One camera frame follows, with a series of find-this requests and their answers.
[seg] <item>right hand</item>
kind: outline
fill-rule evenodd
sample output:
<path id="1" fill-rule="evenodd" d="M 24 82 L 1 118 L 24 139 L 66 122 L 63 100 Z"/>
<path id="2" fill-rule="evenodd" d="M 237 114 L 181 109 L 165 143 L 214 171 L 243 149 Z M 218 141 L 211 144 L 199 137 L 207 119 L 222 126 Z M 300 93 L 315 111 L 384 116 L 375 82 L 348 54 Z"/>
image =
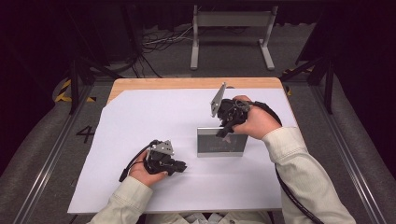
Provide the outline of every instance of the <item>right hand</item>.
<path id="1" fill-rule="evenodd" d="M 246 95 L 238 95 L 233 98 L 240 101 L 251 101 Z M 233 126 L 235 133 L 248 134 L 250 137 L 261 140 L 271 131 L 282 127 L 270 114 L 263 109 L 251 105 L 247 113 L 247 121 Z"/>

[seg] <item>wooden table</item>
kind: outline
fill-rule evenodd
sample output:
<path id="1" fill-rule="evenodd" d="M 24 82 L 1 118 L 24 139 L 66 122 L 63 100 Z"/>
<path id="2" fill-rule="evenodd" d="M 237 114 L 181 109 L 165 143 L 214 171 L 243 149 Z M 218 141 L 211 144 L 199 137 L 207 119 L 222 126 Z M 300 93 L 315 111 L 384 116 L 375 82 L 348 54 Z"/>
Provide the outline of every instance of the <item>wooden table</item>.
<path id="1" fill-rule="evenodd" d="M 114 82 L 107 103 L 128 90 L 216 89 L 222 82 L 234 88 L 283 88 L 277 77 L 121 78 Z"/>

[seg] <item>metal part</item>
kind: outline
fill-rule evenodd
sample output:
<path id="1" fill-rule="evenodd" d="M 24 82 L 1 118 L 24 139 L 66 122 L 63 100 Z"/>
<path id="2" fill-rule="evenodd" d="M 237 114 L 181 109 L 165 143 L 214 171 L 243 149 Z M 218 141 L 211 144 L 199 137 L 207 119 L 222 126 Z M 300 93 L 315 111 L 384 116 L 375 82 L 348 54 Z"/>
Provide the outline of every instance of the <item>metal part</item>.
<path id="1" fill-rule="evenodd" d="M 76 111 L 73 115 L 70 115 L 62 128 L 61 133 L 58 136 L 58 139 L 55 142 L 55 145 L 52 147 L 49 156 L 47 157 L 46 162 L 44 163 L 43 167 L 41 168 L 40 173 L 38 174 L 37 178 L 35 179 L 35 183 L 33 184 L 32 188 L 28 196 L 26 197 L 20 211 L 18 212 L 17 216 L 14 219 L 13 223 L 27 223 L 30 215 L 32 215 L 35 205 L 37 204 L 41 194 L 46 187 L 52 171 L 55 169 L 56 162 L 59 160 L 59 157 L 64 150 L 64 144 L 66 142 L 66 138 L 69 135 L 73 124 L 75 123 L 81 108 L 84 106 L 85 99 L 89 97 L 91 92 L 92 86 L 84 86 L 82 89 L 82 94 L 80 95 L 79 101 L 80 104 L 76 108 Z"/>
<path id="2" fill-rule="evenodd" d="M 359 169 L 358 164 L 355 162 L 349 150 L 346 140 L 344 139 L 343 135 L 341 135 L 341 132 L 333 116 L 328 114 L 327 108 L 323 104 L 323 95 L 319 87 L 312 86 L 311 91 L 313 92 L 313 95 L 317 100 L 317 103 L 322 111 L 322 114 L 326 119 L 326 122 L 328 123 L 328 125 L 332 130 L 332 134 L 338 145 L 338 151 L 340 153 L 341 159 L 343 160 L 344 165 L 346 166 L 346 169 L 349 172 L 349 175 L 352 179 L 353 184 L 355 185 L 357 192 L 361 196 L 361 200 L 370 219 L 372 220 L 373 223 L 377 223 L 377 224 L 387 223 L 387 221 L 384 219 L 384 216 L 382 215 L 378 207 L 378 204 L 375 201 L 372 192 L 370 191 L 365 181 L 363 174 L 361 173 L 361 170 Z"/>
<path id="3" fill-rule="evenodd" d="M 150 150 L 161 152 L 163 154 L 170 155 L 170 156 L 174 155 L 174 150 L 172 148 L 171 141 L 169 141 L 169 140 L 166 140 L 156 146 L 153 146 Z"/>
<path id="4" fill-rule="evenodd" d="M 212 118 L 214 118 L 218 113 L 226 87 L 227 83 L 223 82 L 218 93 L 216 93 L 215 98 L 213 98 L 212 102 L 210 103 L 210 106 L 212 108 Z"/>

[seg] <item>left hand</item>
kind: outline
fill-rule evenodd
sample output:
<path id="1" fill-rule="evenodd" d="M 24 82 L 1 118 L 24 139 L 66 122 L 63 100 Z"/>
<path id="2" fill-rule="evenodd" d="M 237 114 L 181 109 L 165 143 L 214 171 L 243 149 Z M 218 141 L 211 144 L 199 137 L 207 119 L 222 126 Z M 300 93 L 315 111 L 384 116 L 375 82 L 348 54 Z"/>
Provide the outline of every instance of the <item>left hand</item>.
<path id="1" fill-rule="evenodd" d="M 137 157 L 136 161 L 143 161 L 146 159 L 146 155 L 148 154 L 147 151 L 144 151 L 139 157 Z M 159 182 L 160 180 L 164 179 L 168 176 L 166 171 L 160 172 L 156 175 L 151 175 L 145 168 L 143 162 L 139 162 L 132 166 L 131 170 L 129 171 L 129 175 L 136 180 L 140 181 L 142 184 L 150 187 L 151 185 Z"/>

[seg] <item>table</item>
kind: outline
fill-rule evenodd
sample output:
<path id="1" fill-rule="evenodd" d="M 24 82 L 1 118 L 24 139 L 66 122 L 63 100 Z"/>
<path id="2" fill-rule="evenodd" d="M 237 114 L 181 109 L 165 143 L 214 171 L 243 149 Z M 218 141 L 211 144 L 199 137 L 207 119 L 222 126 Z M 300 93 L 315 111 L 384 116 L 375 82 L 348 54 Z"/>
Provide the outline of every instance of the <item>table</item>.
<path id="1" fill-rule="evenodd" d="M 246 93 L 271 106 L 286 126 L 297 126 L 277 78 L 116 80 L 68 213 L 96 213 L 105 206 L 121 170 L 154 136 L 171 139 L 175 160 L 189 167 L 153 187 L 146 213 L 280 209 L 274 165 L 261 141 L 249 138 L 243 157 L 197 158 L 196 128 L 219 126 L 210 116 L 210 101 L 224 81 L 236 88 L 224 98 Z"/>

